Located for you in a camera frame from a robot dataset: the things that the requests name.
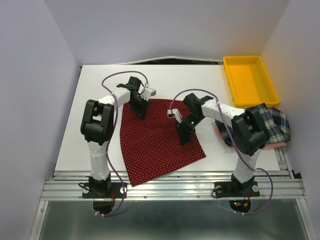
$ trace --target red polka dot cloth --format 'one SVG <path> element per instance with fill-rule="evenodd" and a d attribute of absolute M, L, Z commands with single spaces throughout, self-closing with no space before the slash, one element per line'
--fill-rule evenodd
<path fill-rule="evenodd" d="M 206 157 L 197 136 L 181 146 L 175 128 L 177 120 L 167 117 L 171 100 L 152 99 L 145 119 L 123 105 L 120 144 L 124 164 L 132 186 L 136 186 Z M 186 117 L 189 112 L 182 101 L 174 108 Z"/>

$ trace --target white wall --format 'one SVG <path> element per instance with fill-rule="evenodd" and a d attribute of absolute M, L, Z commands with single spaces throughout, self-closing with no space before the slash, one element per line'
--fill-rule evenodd
<path fill-rule="evenodd" d="M 45 0 L 81 64 L 260 54 L 289 0 Z"/>
<path fill-rule="evenodd" d="M 301 171 L 320 237 L 320 1 L 291 0 L 262 56 L 287 115 L 287 154 Z"/>
<path fill-rule="evenodd" d="M 1 1 L 0 239 L 29 239 L 79 65 L 43 0 Z"/>

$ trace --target white tabletop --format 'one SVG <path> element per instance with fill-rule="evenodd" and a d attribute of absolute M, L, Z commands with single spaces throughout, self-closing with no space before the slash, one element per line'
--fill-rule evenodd
<path fill-rule="evenodd" d="M 215 93 L 219 101 L 233 105 L 227 80 L 220 65 L 84 65 L 82 67 L 78 86 L 74 95 L 69 119 L 65 129 L 56 171 L 90 171 L 89 149 L 85 138 L 80 133 L 81 121 L 87 100 L 98 100 L 108 92 L 101 87 L 101 81 L 108 75 L 121 71 L 140 71 L 149 80 L 150 88 L 157 91 L 157 99 L 172 99 L 185 89 L 198 88 Z M 105 84 L 113 90 L 119 83 L 127 83 L 130 76 L 144 78 L 137 73 L 126 73 L 109 78 Z M 201 98 L 205 93 L 195 92 Z M 120 147 L 120 122 L 122 107 L 119 109 L 119 119 L 114 131 L 110 147 L 110 160 L 117 171 L 125 171 L 124 159 Z M 177 171 L 233 171 L 237 164 L 237 154 L 214 133 L 215 121 L 205 118 L 197 127 L 196 135 L 205 152 L 205 158 L 189 164 Z M 273 149 L 263 149 L 256 167 L 267 171 L 278 171 L 279 164 Z"/>

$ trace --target yellow bin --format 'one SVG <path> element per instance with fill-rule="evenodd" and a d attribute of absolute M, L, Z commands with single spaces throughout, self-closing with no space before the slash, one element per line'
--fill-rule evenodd
<path fill-rule="evenodd" d="M 223 68 L 236 108 L 262 103 L 271 108 L 280 103 L 261 56 L 225 56 Z"/>

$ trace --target black plaid fabric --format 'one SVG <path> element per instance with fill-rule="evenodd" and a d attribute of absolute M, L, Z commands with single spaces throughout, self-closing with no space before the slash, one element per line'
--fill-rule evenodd
<path fill-rule="evenodd" d="M 267 144 L 282 143 L 290 140 L 289 123 L 282 111 L 273 107 L 268 108 L 264 103 L 256 106 L 256 108 L 259 110 L 264 120 L 264 124 L 270 133 L 270 139 Z M 233 147 L 224 123 L 216 120 L 215 124 L 217 125 L 225 144 Z"/>

